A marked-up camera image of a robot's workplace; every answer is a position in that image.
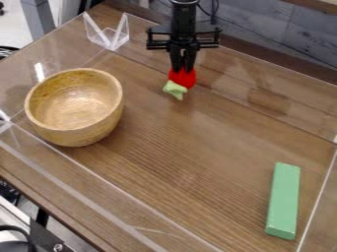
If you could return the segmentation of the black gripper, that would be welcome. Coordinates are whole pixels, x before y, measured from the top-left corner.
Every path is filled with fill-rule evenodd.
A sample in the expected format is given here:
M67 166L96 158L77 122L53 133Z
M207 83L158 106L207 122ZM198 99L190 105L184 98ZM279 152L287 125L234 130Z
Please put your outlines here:
M148 50L168 49L170 47L171 67L175 72L179 72L183 66L182 48L195 45L190 46L183 53L184 69L190 73L194 69L199 49L219 46L221 28L202 23L196 24L195 31L191 33L172 32L171 27L166 25L148 27L146 33L146 48Z

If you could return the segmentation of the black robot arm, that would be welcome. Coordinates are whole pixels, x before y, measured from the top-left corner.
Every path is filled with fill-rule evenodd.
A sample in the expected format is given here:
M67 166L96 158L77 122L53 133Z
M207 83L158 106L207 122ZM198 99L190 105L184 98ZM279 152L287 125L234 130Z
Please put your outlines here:
M200 0L170 0L170 25L147 28L146 49L164 49L170 54L171 68L175 73L194 70L198 52L203 48L218 48L221 28L203 25L196 20Z

